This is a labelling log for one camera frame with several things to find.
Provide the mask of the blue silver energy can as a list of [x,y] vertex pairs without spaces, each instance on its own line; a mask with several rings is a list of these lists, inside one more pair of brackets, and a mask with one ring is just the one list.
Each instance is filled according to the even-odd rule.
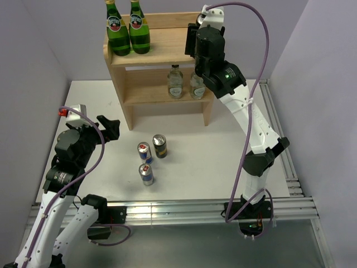
[[143,164],[152,163],[153,157],[151,154],[150,145],[147,142],[140,142],[137,146],[137,151]]
[[141,176],[141,179],[142,179],[144,185],[152,185],[153,184],[154,176],[153,176],[153,171],[152,171],[150,164],[140,165],[138,171],[139,171],[139,174]]

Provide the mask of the clear Chang soda bottle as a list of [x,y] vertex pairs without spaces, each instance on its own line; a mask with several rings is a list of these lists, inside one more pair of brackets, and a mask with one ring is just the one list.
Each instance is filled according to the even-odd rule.
[[195,72],[192,72],[190,78],[190,95],[193,99],[201,99],[205,93],[205,85],[203,78],[196,75]]
[[171,65],[167,75],[168,94],[173,99],[180,99],[183,94],[184,79],[179,65]]

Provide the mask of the black yellow can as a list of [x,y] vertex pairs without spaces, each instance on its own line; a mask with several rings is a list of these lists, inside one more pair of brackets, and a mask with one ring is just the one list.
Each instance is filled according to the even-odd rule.
[[196,18],[196,25],[200,27],[203,23],[204,18],[205,18],[205,15],[200,13]]
[[167,156],[167,141],[164,135],[156,134],[152,139],[153,146],[155,148],[156,156],[159,159],[163,159]]

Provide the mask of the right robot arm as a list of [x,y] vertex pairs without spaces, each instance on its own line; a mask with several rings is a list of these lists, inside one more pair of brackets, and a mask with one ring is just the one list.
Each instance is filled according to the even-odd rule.
[[242,213],[252,218],[260,212],[260,203],[265,199],[268,171],[290,142],[288,138],[280,137],[265,119],[240,69],[225,60],[223,34],[223,29],[190,23],[185,54],[195,59],[196,74],[227,107],[246,135],[240,169],[248,174],[248,178],[241,207]]

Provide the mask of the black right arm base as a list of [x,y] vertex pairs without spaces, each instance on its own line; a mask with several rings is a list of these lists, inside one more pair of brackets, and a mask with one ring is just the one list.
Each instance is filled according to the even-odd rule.
[[[245,199],[232,203],[231,210],[229,212],[229,218],[231,218],[242,206],[246,203]],[[235,219],[270,219],[273,209],[270,201],[263,200],[256,204],[248,205],[235,217]]]

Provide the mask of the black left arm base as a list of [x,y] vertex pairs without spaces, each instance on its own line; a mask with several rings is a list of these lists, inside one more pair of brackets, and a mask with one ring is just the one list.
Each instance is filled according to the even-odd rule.
[[99,209],[97,224],[124,224],[126,221],[127,207],[114,206]]

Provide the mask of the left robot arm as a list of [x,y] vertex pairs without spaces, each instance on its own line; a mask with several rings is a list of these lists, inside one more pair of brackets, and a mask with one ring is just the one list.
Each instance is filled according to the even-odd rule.
[[61,228],[85,176],[97,145],[119,138],[120,121],[100,115],[97,122],[67,116],[67,130],[57,137],[55,156],[46,174],[44,193],[30,235],[18,255],[6,267],[65,267],[71,250],[88,228],[109,216],[106,198],[89,194],[70,223]]

